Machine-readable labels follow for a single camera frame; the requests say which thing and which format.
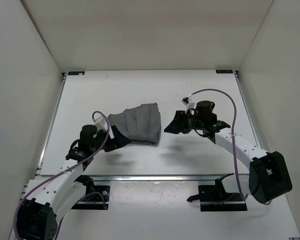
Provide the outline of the grey pleated skirt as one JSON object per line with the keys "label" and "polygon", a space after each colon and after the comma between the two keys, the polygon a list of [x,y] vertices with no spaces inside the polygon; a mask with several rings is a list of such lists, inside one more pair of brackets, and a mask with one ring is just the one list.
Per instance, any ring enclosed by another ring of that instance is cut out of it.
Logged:
{"label": "grey pleated skirt", "polygon": [[110,125],[115,126],[133,145],[159,144],[162,124],[161,113],[156,102],[144,103],[118,114],[110,114],[107,119]]}

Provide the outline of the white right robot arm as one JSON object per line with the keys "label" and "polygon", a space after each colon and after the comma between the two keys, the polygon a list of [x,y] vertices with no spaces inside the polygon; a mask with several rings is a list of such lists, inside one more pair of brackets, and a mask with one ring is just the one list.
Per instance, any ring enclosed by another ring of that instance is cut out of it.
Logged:
{"label": "white right robot arm", "polygon": [[187,200],[206,198],[208,201],[225,201],[232,194],[251,195],[261,204],[282,196],[293,189],[284,156],[278,151],[269,152],[235,134],[226,122],[218,120],[213,112],[215,103],[204,100],[190,103],[187,110],[178,110],[172,122],[164,129],[169,134],[188,134],[195,131],[215,145],[231,153],[249,171],[246,175],[229,173],[214,181],[214,186]]}

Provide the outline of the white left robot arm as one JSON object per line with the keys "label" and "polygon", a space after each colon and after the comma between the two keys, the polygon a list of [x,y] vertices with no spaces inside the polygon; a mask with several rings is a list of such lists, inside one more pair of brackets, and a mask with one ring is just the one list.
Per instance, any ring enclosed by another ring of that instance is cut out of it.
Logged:
{"label": "white left robot arm", "polygon": [[114,125],[108,129],[84,125],[59,171],[21,200],[14,216],[16,238],[55,240],[66,213],[80,199],[89,199],[95,194],[92,178],[83,174],[94,156],[99,151],[111,152],[131,142]]}

